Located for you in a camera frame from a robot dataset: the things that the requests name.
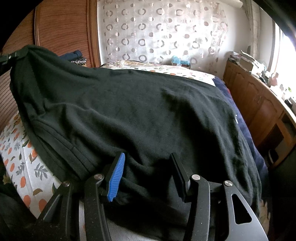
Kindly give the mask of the navy blue blanket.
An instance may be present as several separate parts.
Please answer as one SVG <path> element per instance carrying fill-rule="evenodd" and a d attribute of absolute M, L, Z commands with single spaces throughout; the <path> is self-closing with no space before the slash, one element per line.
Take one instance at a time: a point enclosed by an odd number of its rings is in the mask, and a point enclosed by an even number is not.
<path fill-rule="evenodd" d="M 226 85 L 223 83 L 223 81 L 218 78 L 217 76 L 215 76 L 213 78 L 213 82 L 215 84 L 215 86 L 222 92 L 222 94 L 226 97 L 227 101 L 230 103 L 230 105 L 232 106 L 232 108 L 234 109 L 234 112 L 236 114 L 236 118 L 238 120 L 238 125 L 248 143 L 248 146 L 250 148 L 251 154 L 253 156 L 254 162 L 256 164 L 256 168 L 257 171 L 259 173 L 260 176 L 260 180 L 262 185 L 265 183 L 266 177 L 268 175 L 268 169 L 267 166 L 265 164 L 265 160 L 264 158 L 261 156 L 261 154 L 259 153 L 258 149 L 255 147 L 255 144 L 253 142 L 253 139 L 251 137 L 250 131 L 238 109 L 238 107 L 236 106 L 229 89 L 226 87 Z"/>

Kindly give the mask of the floral bed quilt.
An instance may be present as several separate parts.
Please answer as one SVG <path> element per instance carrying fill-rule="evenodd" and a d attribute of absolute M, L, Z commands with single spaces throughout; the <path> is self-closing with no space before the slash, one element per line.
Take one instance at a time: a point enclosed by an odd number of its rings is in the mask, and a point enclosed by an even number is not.
<path fill-rule="evenodd" d="M 204 73 L 201 71 L 187 69 L 181 66 L 142 63 L 142 62 L 132 61 L 132 60 L 115 60 L 109 63 L 105 63 L 101 67 L 113 69 L 113 70 L 131 69 L 131 70 L 140 70 L 140 71 L 179 76 L 179 77 L 184 77 L 184 78 L 189 78 L 189 79 L 197 80 L 200 82 L 204 82 L 204 83 L 213 85 L 215 87 L 218 87 L 219 84 L 223 84 L 223 81 L 220 80 L 215 75 Z"/>

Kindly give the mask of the folded medallion-patterned garment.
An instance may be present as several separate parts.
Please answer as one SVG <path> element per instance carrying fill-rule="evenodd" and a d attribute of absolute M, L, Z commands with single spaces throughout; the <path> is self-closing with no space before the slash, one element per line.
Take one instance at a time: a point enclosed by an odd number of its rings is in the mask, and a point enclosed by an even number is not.
<path fill-rule="evenodd" d="M 87 66 L 87 59 L 84 58 L 84 57 L 80 57 L 80 58 L 77 58 L 75 60 L 72 60 L 71 63 L 86 67 Z"/>

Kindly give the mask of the stack of papers and books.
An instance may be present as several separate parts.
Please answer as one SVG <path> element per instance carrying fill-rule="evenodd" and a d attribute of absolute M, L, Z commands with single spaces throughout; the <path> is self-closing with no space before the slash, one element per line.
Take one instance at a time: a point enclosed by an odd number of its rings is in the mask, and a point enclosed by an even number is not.
<path fill-rule="evenodd" d="M 232 59 L 245 71 L 253 75 L 261 76 L 262 73 L 266 71 L 266 67 L 264 64 L 261 64 L 255 58 L 243 52 L 242 50 L 240 50 L 239 53 L 232 51 L 230 54 L 230 59 Z"/>

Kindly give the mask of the orange-print white garment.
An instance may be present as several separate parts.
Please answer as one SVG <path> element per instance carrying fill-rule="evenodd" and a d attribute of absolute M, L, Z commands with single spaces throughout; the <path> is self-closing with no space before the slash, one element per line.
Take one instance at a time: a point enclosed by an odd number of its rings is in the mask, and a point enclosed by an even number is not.
<path fill-rule="evenodd" d="M 19 113 L 13 115 L 1 132 L 1 157 L 6 178 L 33 216 L 38 218 L 62 182 L 37 153 Z"/>

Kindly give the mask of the wooden sideboard cabinet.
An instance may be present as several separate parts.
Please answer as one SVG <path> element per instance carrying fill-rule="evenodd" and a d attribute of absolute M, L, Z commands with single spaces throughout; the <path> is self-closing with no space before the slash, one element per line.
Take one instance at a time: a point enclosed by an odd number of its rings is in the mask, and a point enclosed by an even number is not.
<path fill-rule="evenodd" d="M 223 81 L 256 148 L 267 163 L 279 165 L 295 147 L 295 115 L 261 80 L 230 59 Z"/>

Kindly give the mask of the pink figurine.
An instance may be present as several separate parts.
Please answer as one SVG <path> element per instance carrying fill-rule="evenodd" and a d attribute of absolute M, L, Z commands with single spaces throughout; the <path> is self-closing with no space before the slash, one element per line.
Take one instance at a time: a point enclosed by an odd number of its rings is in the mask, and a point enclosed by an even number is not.
<path fill-rule="evenodd" d="M 278 84 L 278 73 L 274 72 L 272 73 L 271 77 L 268 80 L 269 87 L 276 86 Z"/>

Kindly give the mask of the wooden louvered wardrobe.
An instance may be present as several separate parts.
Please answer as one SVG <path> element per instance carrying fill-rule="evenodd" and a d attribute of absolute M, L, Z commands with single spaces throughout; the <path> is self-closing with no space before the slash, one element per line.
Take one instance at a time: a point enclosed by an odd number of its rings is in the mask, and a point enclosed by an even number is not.
<path fill-rule="evenodd" d="M 97 1 L 1 1 L 1 56 L 25 45 L 57 55 L 80 50 L 86 66 L 101 64 Z"/>

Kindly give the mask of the circle-patterned sheer curtain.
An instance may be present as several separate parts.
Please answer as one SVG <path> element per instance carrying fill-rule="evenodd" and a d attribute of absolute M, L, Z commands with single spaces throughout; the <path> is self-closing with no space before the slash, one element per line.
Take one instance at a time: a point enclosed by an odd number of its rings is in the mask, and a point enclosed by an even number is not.
<path fill-rule="evenodd" d="M 216 1 L 99 1 L 101 59 L 168 64 L 215 71 L 228 32 Z"/>

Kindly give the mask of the rolled patterned window curtain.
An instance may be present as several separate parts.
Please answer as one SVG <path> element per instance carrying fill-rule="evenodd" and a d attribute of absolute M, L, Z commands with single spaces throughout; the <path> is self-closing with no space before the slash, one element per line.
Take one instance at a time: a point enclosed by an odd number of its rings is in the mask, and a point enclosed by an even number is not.
<path fill-rule="evenodd" d="M 245 0 L 243 1 L 243 7 L 250 25 L 250 32 L 251 32 L 250 55 L 253 58 L 257 59 L 259 54 L 258 41 L 259 41 L 259 35 L 260 35 L 259 5 L 254 1 Z"/>

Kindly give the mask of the black Superman t-shirt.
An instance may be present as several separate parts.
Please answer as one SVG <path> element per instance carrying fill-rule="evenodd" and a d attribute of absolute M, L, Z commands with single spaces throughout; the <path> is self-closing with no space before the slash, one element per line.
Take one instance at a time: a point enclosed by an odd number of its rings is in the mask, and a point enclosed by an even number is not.
<path fill-rule="evenodd" d="M 10 89 L 38 155 L 60 180 L 85 181 L 126 156 L 120 226 L 181 240 L 189 206 L 177 196 L 169 156 L 208 181 L 230 180 L 259 214 L 261 181 L 235 111 L 220 90 L 167 74 L 86 68 L 27 45 L 11 58 Z"/>

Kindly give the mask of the blue tissue box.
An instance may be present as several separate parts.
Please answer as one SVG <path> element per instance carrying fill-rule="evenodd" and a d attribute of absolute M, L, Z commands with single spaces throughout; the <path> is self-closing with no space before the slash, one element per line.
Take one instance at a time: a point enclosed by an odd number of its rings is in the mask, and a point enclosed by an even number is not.
<path fill-rule="evenodd" d="M 177 56 L 173 56 L 171 58 L 171 64 L 173 66 L 181 66 L 181 67 L 185 67 L 185 68 L 191 67 L 191 63 L 189 60 L 185 60 L 185 59 L 179 58 Z"/>

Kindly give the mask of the window with white frame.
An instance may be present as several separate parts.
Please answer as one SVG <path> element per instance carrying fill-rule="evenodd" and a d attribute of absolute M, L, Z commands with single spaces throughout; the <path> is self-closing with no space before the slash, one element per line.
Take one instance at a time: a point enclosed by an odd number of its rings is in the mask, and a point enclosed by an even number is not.
<path fill-rule="evenodd" d="M 295 95 L 295 47 L 274 21 L 273 39 L 271 72 L 278 73 L 278 83 Z"/>

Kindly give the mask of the folded navy garment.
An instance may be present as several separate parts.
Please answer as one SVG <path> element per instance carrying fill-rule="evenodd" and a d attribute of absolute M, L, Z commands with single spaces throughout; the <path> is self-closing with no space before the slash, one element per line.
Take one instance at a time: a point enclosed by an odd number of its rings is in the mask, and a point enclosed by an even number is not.
<path fill-rule="evenodd" d="M 66 60 L 66 61 L 71 62 L 71 61 L 81 58 L 82 56 L 83 55 L 80 50 L 75 50 L 74 52 L 63 54 L 63 55 L 59 56 L 59 58 L 62 60 Z"/>

